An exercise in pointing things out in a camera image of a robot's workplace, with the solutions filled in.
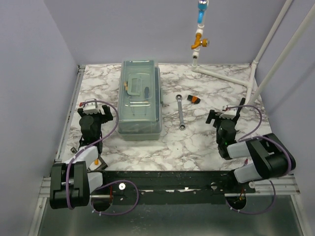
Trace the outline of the green tool box clear lid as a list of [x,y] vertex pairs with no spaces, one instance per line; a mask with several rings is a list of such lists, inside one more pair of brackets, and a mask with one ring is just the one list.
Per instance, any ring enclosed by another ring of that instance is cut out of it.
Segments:
[[[124,82],[128,82],[128,91]],[[149,98],[144,89],[149,87]],[[160,69],[153,60],[126,60],[122,64],[118,133],[126,141],[157,140],[162,131]]]

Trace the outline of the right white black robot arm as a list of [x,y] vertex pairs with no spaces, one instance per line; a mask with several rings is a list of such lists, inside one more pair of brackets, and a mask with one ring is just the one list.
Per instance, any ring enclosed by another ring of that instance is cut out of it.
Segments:
[[292,154],[283,146],[274,133],[256,136],[243,141],[236,140],[236,124],[241,107],[233,118],[224,118],[223,113],[210,110],[206,123],[214,122],[216,143],[220,156],[225,160],[250,157],[252,163],[230,171],[227,189],[239,192],[244,183],[282,177],[296,168]]

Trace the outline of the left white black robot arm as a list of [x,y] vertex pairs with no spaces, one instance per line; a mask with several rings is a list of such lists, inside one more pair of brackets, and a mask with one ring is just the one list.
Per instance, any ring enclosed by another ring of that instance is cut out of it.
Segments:
[[52,209],[84,207],[93,191],[98,194],[108,191],[108,180],[97,171],[89,173],[88,168],[102,153],[103,140],[118,126],[119,115],[116,115],[114,128],[107,135],[102,134],[101,126],[113,120],[111,108],[118,112],[112,104],[99,100],[80,104],[78,114],[82,135],[79,149],[71,159],[51,167],[49,203]]

